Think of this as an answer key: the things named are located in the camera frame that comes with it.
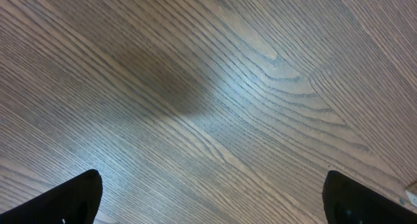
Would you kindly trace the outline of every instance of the black plastic part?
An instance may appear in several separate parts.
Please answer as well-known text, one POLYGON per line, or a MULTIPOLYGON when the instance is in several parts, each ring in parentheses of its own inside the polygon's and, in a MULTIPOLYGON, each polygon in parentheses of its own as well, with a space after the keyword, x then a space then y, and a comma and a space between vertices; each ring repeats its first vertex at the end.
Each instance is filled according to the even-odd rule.
POLYGON ((327 174, 323 203, 329 224, 417 223, 417 214, 337 171, 327 174))
POLYGON ((91 224, 102 197, 102 179, 91 169, 0 214, 0 224, 91 224))

